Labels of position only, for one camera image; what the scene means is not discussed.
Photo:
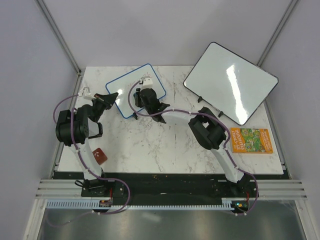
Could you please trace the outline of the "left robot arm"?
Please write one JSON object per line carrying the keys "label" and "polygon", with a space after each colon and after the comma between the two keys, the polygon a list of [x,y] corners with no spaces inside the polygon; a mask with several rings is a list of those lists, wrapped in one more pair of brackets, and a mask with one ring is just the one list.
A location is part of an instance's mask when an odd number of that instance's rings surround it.
{"label": "left robot arm", "polygon": [[78,96],[88,97],[91,104],[60,111],[55,121],[55,134],[58,141],[73,152],[81,166],[83,183],[76,180],[75,184],[94,197],[112,198],[115,181],[103,179],[104,171],[95,159],[89,140],[103,136],[103,125],[99,119],[104,111],[112,108],[118,93],[91,95],[84,92]]}

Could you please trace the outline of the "blue framed small whiteboard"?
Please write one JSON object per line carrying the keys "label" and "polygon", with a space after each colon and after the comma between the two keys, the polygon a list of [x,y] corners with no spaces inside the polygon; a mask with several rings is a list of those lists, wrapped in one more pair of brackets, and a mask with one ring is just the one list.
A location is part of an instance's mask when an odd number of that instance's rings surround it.
{"label": "blue framed small whiteboard", "polygon": [[108,93],[118,93],[115,104],[124,119],[128,119],[133,116],[134,111],[132,109],[137,112],[142,110],[142,108],[135,105],[134,99],[136,89],[141,88],[139,82],[142,77],[150,77],[152,79],[153,87],[151,89],[156,92],[159,100],[166,96],[167,92],[162,82],[157,76],[152,65],[149,63],[115,78],[105,85]]}

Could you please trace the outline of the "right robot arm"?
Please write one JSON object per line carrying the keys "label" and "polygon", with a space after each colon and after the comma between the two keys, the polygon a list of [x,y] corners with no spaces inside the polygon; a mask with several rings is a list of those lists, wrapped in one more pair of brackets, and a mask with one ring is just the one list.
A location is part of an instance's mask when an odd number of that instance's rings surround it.
{"label": "right robot arm", "polygon": [[145,116],[150,116],[155,122],[188,126],[198,144],[211,151],[218,160],[233,196],[240,197],[245,192],[256,192],[256,189],[251,189],[250,186],[253,176],[237,166],[227,149],[231,137],[229,130],[209,108],[202,107],[197,112],[175,109],[160,102],[152,88],[137,88],[133,98],[135,106],[145,109]]}

